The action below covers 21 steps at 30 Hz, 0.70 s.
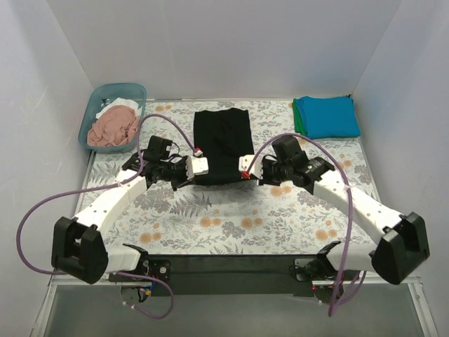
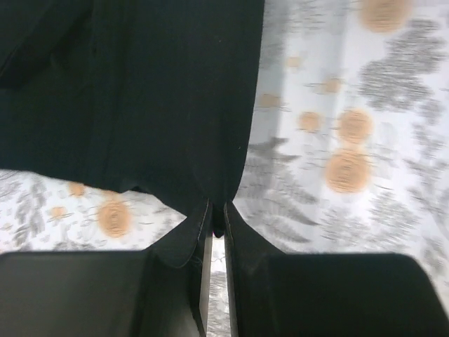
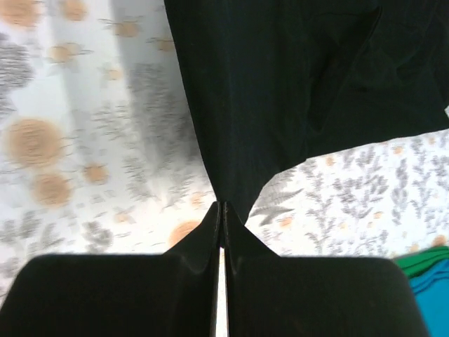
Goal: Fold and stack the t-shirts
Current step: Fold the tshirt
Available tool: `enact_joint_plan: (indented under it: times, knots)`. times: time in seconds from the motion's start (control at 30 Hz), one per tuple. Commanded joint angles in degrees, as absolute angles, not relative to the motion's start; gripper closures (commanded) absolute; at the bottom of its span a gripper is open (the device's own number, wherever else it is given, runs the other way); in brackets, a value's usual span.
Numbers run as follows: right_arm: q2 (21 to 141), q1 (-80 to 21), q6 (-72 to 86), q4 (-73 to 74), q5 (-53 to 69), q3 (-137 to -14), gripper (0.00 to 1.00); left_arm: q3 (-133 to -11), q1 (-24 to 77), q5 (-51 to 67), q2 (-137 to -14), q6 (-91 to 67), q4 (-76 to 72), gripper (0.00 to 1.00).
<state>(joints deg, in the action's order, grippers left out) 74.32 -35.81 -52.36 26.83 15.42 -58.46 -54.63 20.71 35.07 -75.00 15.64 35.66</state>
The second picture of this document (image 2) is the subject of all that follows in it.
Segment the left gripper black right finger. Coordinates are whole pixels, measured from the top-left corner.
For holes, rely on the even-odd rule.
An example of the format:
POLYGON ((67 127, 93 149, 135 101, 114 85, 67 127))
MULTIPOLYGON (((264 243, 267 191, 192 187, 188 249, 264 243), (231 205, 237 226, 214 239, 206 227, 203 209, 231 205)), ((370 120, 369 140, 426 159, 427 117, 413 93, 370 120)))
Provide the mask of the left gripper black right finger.
POLYGON ((284 253, 224 208, 233 336, 444 336, 418 262, 398 253, 284 253))

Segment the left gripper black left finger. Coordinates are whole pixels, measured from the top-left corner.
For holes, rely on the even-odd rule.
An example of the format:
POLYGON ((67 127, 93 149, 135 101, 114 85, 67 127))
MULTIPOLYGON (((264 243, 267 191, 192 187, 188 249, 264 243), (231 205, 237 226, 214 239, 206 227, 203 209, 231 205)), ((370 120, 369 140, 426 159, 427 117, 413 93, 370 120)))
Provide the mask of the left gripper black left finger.
POLYGON ((2 336, 204 336, 212 207, 141 251, 1 256, 2 336))

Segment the black t shirt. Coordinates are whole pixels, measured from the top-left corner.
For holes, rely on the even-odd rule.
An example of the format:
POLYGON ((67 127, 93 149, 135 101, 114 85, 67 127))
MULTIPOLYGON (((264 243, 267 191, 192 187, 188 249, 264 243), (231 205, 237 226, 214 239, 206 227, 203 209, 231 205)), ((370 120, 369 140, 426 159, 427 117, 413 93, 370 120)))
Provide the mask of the black t shirt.
POLYGON ((1 167, 222 210, 248 147, 263 1, 2 1, 1 167))

